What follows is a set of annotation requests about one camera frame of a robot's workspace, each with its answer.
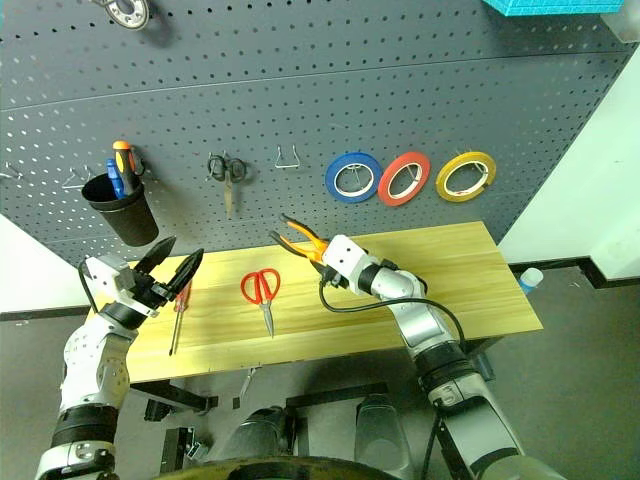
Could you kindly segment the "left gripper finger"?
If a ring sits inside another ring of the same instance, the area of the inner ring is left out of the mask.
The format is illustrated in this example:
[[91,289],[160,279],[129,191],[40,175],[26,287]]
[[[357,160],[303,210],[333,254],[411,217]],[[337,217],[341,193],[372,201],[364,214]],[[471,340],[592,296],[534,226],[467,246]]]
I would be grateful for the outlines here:
[[203,256],[204,250],[200,248],[182,261],[171,280],[164,286],[161,293],[164,303],[173,301],[189,284],[199,269]]
[[157,242],[134,267],[134,280],[136,284],[153,284],[155,280],[151,272],[159,266],[171,253],[176,243],[175,236],[169,236]]

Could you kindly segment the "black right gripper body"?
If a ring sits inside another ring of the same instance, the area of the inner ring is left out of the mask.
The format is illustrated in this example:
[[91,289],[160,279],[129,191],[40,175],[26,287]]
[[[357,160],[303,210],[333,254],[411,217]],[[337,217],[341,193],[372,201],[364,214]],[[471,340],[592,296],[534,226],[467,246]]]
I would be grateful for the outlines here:
[[320,284],[322,287],[325,287],[326,285],[343,289],[347,289],[349,287],[349,281],[330,266],[324,266],[321,269]]

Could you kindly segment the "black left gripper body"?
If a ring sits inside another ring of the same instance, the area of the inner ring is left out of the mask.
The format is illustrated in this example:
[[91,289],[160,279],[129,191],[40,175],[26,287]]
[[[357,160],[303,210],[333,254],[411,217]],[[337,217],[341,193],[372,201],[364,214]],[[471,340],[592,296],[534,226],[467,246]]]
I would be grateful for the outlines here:
[[150,275],[125,269],[118,275],[118,303],[140,314],[157,314],[168,299]]

